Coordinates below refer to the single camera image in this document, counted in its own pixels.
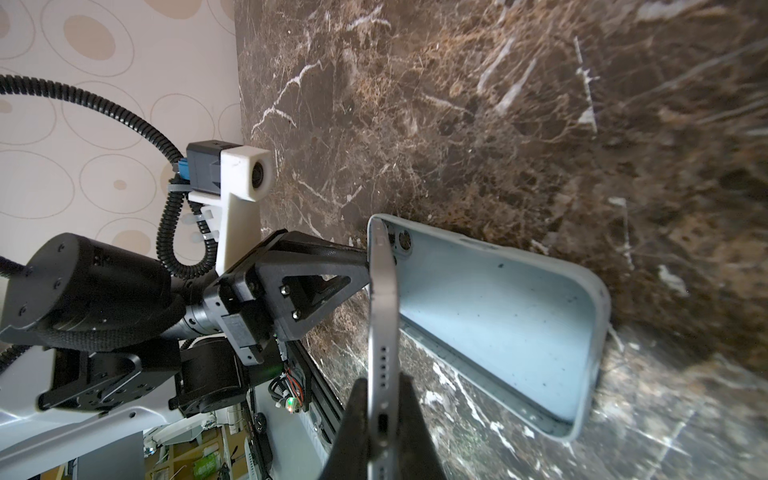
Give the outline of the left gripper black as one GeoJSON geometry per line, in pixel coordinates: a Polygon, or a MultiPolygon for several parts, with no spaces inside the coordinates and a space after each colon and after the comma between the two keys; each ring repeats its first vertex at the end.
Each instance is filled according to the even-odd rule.
{"type": "Polygon", "coordinates": [[[229,273],[174,279],[182,316],[167,340],[221,335],[248,372],[281,372],[276,334],[304,338],[369,283],[367,253],[300,231],[278,230],[263,241],[270,250],[229,273]]]}

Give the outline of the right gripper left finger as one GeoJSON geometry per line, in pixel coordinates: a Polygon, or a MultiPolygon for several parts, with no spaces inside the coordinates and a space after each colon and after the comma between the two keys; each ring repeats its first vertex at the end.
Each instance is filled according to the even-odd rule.
{"type": "Polygon", "coordinates": [[[319,479],[367,479],[368,454],[368,381],[359,378],[353,384],[340,429],[319,479]]]}

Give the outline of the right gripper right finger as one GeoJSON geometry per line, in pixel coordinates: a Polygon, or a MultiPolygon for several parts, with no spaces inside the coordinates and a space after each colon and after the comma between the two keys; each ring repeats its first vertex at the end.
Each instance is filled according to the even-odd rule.
{"type": "Polygon", "coordinates": [[[447,479],[424,420],[413,378],[406,374],[401,374],[399,379],[397,456],[398,479],[447,479]]]}

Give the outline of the black phone grey edge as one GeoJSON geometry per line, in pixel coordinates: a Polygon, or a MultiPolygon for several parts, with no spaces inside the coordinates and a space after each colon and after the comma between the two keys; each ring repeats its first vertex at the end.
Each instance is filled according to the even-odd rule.
{"type": "Polygon", "coordinates": [[[399,413],[399,293],[389,232],[378,217],[368,224],[368,435],[370,479],[396,477],[399,413]]]}

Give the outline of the light blue case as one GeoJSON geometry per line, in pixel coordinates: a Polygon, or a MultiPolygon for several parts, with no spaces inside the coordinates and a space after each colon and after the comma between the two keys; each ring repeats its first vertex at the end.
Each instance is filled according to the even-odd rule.
{"type": "Polygon", "coordinates": [[[563,260],[373,217],[386,224],[395,258],[399,330],[531,430],[575,440],[611,314],[603,281],[563,260]]]}

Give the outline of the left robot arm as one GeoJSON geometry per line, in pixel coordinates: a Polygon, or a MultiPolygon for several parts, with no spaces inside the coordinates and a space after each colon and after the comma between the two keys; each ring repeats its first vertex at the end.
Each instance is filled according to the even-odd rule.
{"type": "Polygon", "coordinates": [[[363,250],[287,230],[194,280],[71,233],[1,275],[5,479],[243,402],[369,280],[363,250]]]}

